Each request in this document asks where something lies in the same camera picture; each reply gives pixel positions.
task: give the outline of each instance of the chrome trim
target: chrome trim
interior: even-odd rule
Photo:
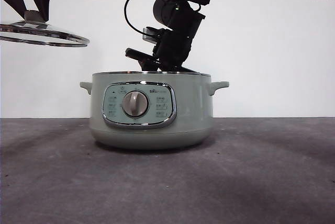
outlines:
[[[26,24],[36,25],[37,27],[25,27],[24,25]],[[48,29],[48,27],[51,26],[45,23],[39,23],[35,21],[20,21],[13,24],[0,24],[0,32],[3,33],[3,35],[0,36],[0,40],[57,47],[85,47],[90,42],[87,38],[76,36],[68,32]],[[5,36],[6,32],[63,39],[69,41],[69,43],[46,42],[7,37]]]
[[[209,74],[204,74],[200,72],[171,72],[171,71],[117,71],[117,72],[99,72],[94,73],[94,75],[113,75],[113,74],[174,74],[174,75],[194,75],[194,76],[207,76],[211,77]]]
[[[158,123],[153,123],[153,124],[126,124],[126,123],[119,123],[119,122],[114,122],[114,121],[109,120],[107,118],[107,116],[105,115],[105,112],[104,112],[104,103],[105,103],[106,92],[107,92],[108,88],[110,88],[111,86],[127,85],[127,84],[143,84],[143,81],[141,81],[141,82],[112,83],[112,84],[108,85],[107,88],[105,89],[101,112],[102,112],[103,118],[104,118],[106,123],[108,123],[112,126],[115,126],[115,127],[127,128],[127,129],[157,129],[157,128],[166,127],[174,121],[174,119],[177,116],[177,103],[176,103],[176,97],[175,97],[174,90],[169,84],[157,83],[157,82],[146,82],[146,84],[165,86],[166,88],[169,89],[170,94],[171,94],[172,111],[171,111],[170,116],[166,120],[158,122]]]

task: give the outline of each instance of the white wall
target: white wall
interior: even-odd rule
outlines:
[[[160,28],[155,0],[134,0],[136,27]],[[71,49],[1,42],[1,116],[89,117],[79,88],[92,73],[140,70],[127,47],[150,53],[124,21],[125,0],[51,0],[49,23],[90,38]],[[28,8],[33,8],[31,0]],[[231,87],[217,117],[335,116],[335,0],[212,0],[185,67]],[[2,1],[2,20],[20,17]]]

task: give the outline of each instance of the control panel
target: control panel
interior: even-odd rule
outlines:
[[[176,117],[174,91],[164,83],[111,84],[104,95],[102,113],[105,121],[116,127],[161,128]]]

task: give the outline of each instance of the pot rim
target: pot rim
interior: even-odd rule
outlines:
[[[114,75],[114,74],[173,74],[173,75],[194,75],[194,76],[208,76],[209,74],[200,72],[172,72],[172,71],[116,71],[116,72],[99,72],[93,75]]]

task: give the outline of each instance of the stainless steel rim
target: stainless steel rim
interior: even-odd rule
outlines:
[[[114,74],[173,74],[173,75],[194,75],[194,76],[208,76],[209,74],[199,72],[170,72],[170,71],[118,71],[118,72],[100,72],[93,75],[114,75]]]
[[[43,28],[27,28],[27,27],[11,25],[11,24],[9,25],[1,24],[0,32],[3,32],[3,33],[11,32],[11,33],[26,34],[26,35],[36,35],[36,36],[57,38],[57,39],[63,39],[63,40],[69,41],[69,43],[45,42],[45,41],[35,41],[35,40],[26,40],[26,39],[0,36],[0,40],[4,40],[4,41],[22,42],[22,43],[38,44],[38,45],[46,45],[46,46],[85,47],[90,42],[87,38],[76,36],[71,33],[43,29]]]

